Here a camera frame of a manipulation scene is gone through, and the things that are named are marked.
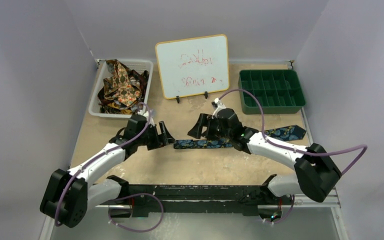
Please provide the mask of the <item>blue floral necktie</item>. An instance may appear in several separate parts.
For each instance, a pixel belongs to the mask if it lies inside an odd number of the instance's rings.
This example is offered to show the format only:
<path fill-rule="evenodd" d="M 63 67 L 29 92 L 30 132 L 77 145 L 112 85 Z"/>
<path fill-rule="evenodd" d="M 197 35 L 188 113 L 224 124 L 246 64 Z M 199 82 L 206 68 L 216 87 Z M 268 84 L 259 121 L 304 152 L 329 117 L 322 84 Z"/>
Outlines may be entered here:
<path fill-rule="evenodd" d="M 280 140 L 283 142 L 302 140 L 307 131 L 298 125 L 289 125 L 280 128 L 267 129 L 264 134 L 268 137 Z M 181 139 L 176 140 L 173 144 L 175 150 L 186 149 L 220 149 L 220 148 L 232 148 L 233 145 L 227 138 L 221 138 L 219 140 L 193 140 L 193 139 Z"/>

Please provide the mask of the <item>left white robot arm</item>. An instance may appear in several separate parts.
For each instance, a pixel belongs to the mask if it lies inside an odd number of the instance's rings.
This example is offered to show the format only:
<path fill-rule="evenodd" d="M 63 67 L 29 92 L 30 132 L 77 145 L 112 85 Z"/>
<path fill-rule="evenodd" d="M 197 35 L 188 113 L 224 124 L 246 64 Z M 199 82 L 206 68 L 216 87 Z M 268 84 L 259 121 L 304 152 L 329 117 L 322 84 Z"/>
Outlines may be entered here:
<path fill-rule="evenodd" d="M 102 183 L 97 180 L 116 165 L 132 156 L 140 146 L 154 150 L 172 145 L 175 138 L 165 123 L 154 124 L 148 114 L 130 117 L 126 127 L 121 128 L 94 156 L 69 170 L 55 170 L 48 181 L 40 203 L 41 213 L 54 219 L 59 227 L 77 226 L 87 211 L 108 201 L 122 205 L 136 197 L 145 196 L 156 200 L 161 210 L 162 202 L 148 192 L 132 193 L 128 181 L 111 175 Z"/>

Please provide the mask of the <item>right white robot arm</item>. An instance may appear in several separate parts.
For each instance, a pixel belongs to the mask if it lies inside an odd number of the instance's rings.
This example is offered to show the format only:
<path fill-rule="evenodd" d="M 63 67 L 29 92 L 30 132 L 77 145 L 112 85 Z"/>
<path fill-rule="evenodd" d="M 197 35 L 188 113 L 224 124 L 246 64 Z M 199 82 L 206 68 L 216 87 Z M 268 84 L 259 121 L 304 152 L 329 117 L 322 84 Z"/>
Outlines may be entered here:
<path fill-rule="evenodd" d="M 268 204 L 295 194 L 304 194 L 322 203 L 342 177 L 321 145 L 295 145 L 269 137 L 260 130 L 244 126 L 231 108 L 222 109 L 215 115 L 200 114 L 187 134 L 195 139 L 228 139 L 240 152 L 262 156 L 292 169 L 293 174 L 273 174 L 262 184 L 260 196 Z"/>

